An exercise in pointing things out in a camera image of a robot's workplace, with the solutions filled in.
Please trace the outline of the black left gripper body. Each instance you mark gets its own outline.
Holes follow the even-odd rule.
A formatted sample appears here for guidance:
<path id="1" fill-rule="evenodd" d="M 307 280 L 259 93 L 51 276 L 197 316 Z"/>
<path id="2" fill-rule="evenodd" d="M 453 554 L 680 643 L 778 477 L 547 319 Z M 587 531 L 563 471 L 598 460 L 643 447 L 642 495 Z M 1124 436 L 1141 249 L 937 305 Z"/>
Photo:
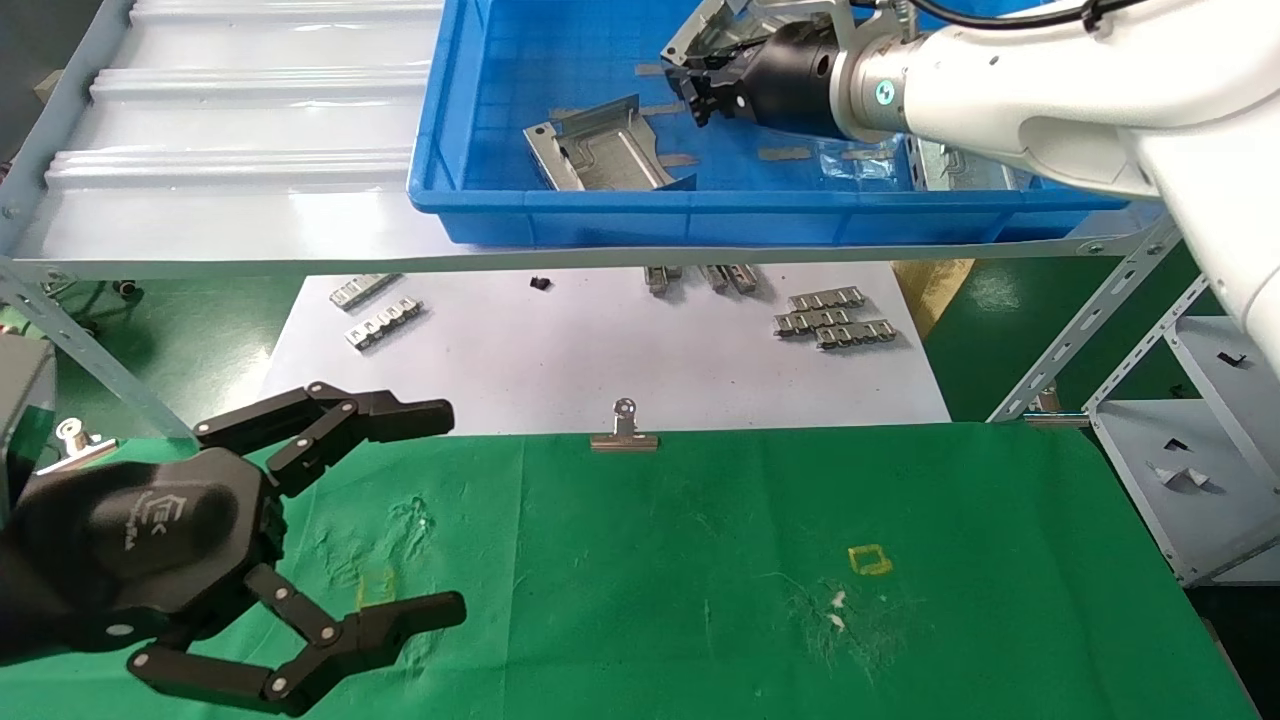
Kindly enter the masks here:
<path id="1" fill-rule="evenodd" d="M 3 664 L 210 639 L 285 532 L 271 482 L 224 448 L 37 477 L 3 528 Z"/>

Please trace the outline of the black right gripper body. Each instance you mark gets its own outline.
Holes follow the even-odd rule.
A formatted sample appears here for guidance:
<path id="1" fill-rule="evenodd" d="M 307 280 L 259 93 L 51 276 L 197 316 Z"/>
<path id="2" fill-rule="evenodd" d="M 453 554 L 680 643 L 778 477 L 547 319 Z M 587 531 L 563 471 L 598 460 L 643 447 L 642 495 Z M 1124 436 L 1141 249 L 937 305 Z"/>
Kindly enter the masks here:
<path id="1" fill-rule="evenodd" d="M 741 117 L 756 126 L 805 136 L 841 136 L 829 100 L 840 46 L 818 20 L 781 26 L 740 56 Z"/>

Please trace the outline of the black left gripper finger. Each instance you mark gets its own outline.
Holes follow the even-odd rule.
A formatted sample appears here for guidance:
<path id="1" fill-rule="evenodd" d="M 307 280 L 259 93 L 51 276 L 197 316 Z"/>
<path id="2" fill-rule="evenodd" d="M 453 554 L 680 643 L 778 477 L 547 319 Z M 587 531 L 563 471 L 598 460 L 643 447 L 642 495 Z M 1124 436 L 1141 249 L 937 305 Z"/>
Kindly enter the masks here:
<path id="1" fill-rule="evenodd" d="M 291 661 L 271 669 L 192 655 L 195 633 L 182 630 L 137 651 L 131 674 L 160 694 L 301 717 L 344 679 L 394 664 L 412 637 L 467 618 L 457 591 L 374 605 L 335 620 L 265 564 L 248 570 L 241 584 L 303 639 Z"/>
<path id="2" fill-rule="evenodd" d="M 402 402 L 389 389 L 351 393 L 312 383 L 195 425 L 201 448 L 239 456 L 274 445 L 266 478 L 276 496 L 296 497 L 365 441 L 390 443 L 444 436 L 454 409 L 443 398 Z"/>

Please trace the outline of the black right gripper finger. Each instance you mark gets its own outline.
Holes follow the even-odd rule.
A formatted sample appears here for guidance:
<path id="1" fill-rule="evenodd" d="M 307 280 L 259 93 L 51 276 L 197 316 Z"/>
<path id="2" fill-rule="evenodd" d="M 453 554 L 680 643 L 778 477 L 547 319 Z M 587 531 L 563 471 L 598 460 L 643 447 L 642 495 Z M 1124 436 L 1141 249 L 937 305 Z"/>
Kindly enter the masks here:
<path id="1" fill-rule="evenodd" d="M 716 115 L 751 119 L 751 105 L 741 88 L 689 88 L 687 109 L 698 128 L 705 128 Z"/>
<path id="2" fill-rule="evenodd" d="M 673 87 L 692 85 L 695 81 L 707 79 L 712 73 L 724 69 L 744 54 L 744 50 L 710 50 L 707 53 L 689 54 L 678 58 L 663 58 L 663 72 Z"/>

